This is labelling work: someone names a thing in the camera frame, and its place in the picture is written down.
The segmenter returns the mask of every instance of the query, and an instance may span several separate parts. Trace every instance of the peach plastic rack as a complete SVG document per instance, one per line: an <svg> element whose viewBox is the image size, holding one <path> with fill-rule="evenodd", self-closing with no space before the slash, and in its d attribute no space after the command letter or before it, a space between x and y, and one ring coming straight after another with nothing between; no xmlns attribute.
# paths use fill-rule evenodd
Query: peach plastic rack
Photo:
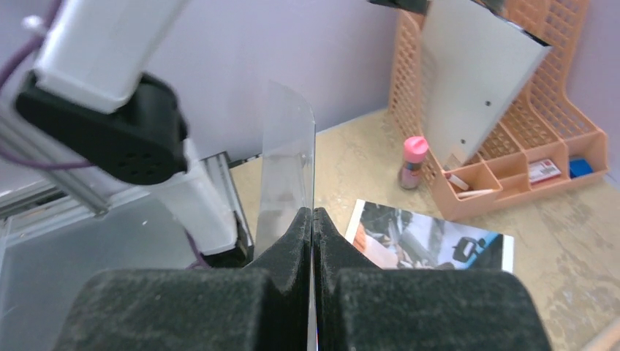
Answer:
<svg viewBox="0 0 620 351"><path fill-rule="evenodd" d="M566 79L589 0L508 0L504 16L553 46L532 79L467 165L451 170L471 190L490 194L459 199L461 190L444 177L428 153L424 179L448 220L477 216L600 180L608 171L607 135L567 98ZM396 34L388 115L403 138L422 135L424 62L423 17L401 11ZM569 160L583 157L594 171L571 178ZM529 163L551 159L562 174L534 185Z"/></svg>

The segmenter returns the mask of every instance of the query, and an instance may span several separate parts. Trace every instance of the printed picture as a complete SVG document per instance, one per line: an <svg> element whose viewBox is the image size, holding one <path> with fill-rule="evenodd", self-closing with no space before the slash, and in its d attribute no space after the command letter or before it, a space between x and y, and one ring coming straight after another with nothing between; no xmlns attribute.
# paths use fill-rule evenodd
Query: printed picture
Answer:
<svg viewBox="0 0 620 351"><path fill-rule="evenodd" d="M514 238L358 200L347 240L380 268L512 272Z"/></svg>

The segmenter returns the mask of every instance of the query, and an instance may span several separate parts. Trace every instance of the pink bottle cap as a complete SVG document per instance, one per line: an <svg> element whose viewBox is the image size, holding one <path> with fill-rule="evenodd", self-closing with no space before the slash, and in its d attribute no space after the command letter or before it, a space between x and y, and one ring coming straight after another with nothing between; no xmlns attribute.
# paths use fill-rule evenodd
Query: pink bottle cap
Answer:
<svg viewBox="0 0 620 351"><path fill-rule="evenodd" d="M410 137L405 140L403 147L403 158L407 162L421 163L426 157L428 143L424 137Z"/></svg>

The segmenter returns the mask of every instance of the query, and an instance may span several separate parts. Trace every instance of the wall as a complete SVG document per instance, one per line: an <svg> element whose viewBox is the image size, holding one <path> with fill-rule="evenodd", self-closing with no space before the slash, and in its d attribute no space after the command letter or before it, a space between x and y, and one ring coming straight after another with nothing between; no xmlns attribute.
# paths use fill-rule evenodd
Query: wall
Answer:
<svg viewBox="0 0 620 351"><path fill-rule="evenodd" d="M47 2L0 0L0 61L26 38L21 17ZM364 0L194 0L148 69L177 90L200 155L238 159L261 152L268 79L304 95L318 130L386 106L395 25L394 10Z"/></svg>
<svg viewBox="0 0 620 351"><path fill-rule="evenodd" d="M609 135L610 177L620 183L620 1L591 0L567 87L569 98Z"/></svg>

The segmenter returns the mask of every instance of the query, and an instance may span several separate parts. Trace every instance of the wooden table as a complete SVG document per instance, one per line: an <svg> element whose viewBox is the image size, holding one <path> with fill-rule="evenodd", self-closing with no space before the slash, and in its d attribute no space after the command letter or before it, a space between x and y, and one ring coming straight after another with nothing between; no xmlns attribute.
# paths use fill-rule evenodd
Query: wooden table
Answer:
<svg viewBox="0 0 620 351"><path fill-rule="evenodd" d="M379 111L317 136L315 207L344 234L360 198L441 216L425 187L398 187L401 143ZM261 159L232 169L256 232ZM515 275L532 294L555 350L579 350L620 316L620 193L600 182L464 221L515 237Z"/></svg>

